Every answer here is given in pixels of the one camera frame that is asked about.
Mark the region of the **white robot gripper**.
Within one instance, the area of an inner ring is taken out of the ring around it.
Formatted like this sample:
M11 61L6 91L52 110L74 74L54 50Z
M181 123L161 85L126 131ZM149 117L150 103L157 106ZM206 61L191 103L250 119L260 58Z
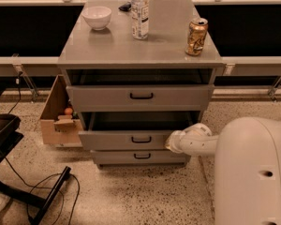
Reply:
M181 149L179 148L182 132L180 130L175 130L171 135L166 139L165 147L173 153L180 154Z

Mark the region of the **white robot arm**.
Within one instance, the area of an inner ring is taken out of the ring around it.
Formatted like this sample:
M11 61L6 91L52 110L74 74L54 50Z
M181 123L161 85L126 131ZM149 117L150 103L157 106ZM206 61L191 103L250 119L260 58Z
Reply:
M171 133L165 147L214 156L214 224L281 225L281 122L242 117L220 134L198 123Z

